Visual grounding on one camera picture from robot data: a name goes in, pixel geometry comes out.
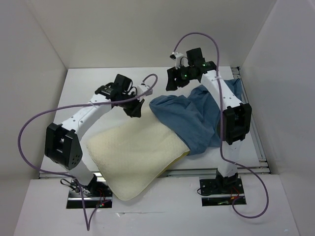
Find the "blue pillowcase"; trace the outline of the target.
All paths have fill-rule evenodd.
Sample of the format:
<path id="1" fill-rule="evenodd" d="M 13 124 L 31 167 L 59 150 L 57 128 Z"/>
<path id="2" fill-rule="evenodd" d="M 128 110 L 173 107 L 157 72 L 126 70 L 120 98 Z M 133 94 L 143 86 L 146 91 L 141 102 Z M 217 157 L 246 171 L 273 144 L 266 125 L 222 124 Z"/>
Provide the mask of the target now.
<path id="1" fill-rule="evenodd" d="M 188 97 L 161 95 L 149 103 L 157 119 L 174 131 L 190 149 L 190 155 L 218 148 L 217 124 L 220 111 L 212 95 L 203 86 L 195 87 Z"/>

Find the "cream yellow pillow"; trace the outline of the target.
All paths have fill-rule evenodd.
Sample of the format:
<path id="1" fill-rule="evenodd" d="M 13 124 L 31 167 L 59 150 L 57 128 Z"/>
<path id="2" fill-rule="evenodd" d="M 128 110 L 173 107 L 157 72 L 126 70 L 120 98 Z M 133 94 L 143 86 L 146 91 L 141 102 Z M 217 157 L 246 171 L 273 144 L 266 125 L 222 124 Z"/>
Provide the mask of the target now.
<path id="1" fill-rule="evenodd" d="M 94 135 L 87 141 L 87 149 L 111 191 L 122 201 L 137 197 L 190 152 L 150 108 L 140 118 Z"/>

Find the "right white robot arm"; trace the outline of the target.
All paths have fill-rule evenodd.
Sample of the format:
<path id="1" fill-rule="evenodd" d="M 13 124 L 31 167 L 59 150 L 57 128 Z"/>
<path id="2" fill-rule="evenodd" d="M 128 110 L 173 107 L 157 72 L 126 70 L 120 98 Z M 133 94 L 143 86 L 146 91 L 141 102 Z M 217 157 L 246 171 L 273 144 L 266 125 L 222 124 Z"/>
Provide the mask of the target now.
<path id="1" fill-rule="evenodd" d="M 219 164 L 216 178 L 206 193 L 229 193 L 238 180 L 236 163 L 242 141 L 250 131 L 252 108 L 236 97 L 221 77 L 219 68 L 214 62 L 204 59 L 200 48 L 189 50 L 185 55 L 172 52 L 170 58 L 175 65 L 167 70 L 166 90 L 175 91 L 188 85 L 191 80 L 198 80 L 220 109 L 217 131 L 222 139 L 220 153 L 223 162 Z"/>

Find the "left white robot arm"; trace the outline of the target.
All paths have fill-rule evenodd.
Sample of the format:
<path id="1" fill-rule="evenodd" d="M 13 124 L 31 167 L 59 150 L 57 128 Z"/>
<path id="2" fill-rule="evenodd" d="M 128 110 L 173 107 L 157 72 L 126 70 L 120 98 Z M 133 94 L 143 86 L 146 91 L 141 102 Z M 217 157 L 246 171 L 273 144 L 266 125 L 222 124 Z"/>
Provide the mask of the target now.
<path id="1" fill-rule="evenodd" d="M 117 74 L 113 82 L 100 86 L 88 105 L 60 124 L 51 123 L 46 129 L 45 156 L 77 178 L 79 189 L 92 196 L 104 187 L 84 164 L 80 141 L 88 129 L 113 107 L 122 107 L 129 117 L 139 118 L 143 99 L 132 91 L 132 79 Z"/>

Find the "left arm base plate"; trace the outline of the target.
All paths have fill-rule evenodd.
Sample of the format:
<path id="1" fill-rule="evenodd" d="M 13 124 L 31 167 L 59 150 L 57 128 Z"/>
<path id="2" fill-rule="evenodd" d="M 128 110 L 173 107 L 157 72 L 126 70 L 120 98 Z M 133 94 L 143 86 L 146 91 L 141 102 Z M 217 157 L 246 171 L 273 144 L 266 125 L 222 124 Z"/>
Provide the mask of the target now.
<path id="1" fill-rule="evenodd" d="M 112 192 L 110 188 L 106 184 L 103 184 L 103 182 L 98 182 L 98 186 L 96 187 L 96 190 L 88 190 L 84 186 L 82 186 L 82 191 L 83 191 L 83 196 L 85 198 L 96 198 L 97 200 L 101 200 L 101 199 L 105 200 L 105 198 L 107 197 L 112 197 Z M 77 183 L 72 182 L 70 184 L 68 197 L 71 199 L 81 197 Z"/>

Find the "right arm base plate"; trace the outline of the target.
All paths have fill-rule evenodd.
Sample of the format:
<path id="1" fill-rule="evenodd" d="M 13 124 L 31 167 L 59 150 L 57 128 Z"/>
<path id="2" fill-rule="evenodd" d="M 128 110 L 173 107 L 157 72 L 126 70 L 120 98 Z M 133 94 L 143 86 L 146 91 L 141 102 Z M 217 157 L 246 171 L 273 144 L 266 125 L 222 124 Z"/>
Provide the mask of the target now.
<path id="1" fill-rule="evenodd" d="M 216 179 L 200 179 L 200 188 L 197 193 L 201 196 L 211 196 L 211 195 L 241 195 L 244 194 L 242 180 L 237 179 L 235 183 L 228 184 L 226 186 L 221 186 Z"/>

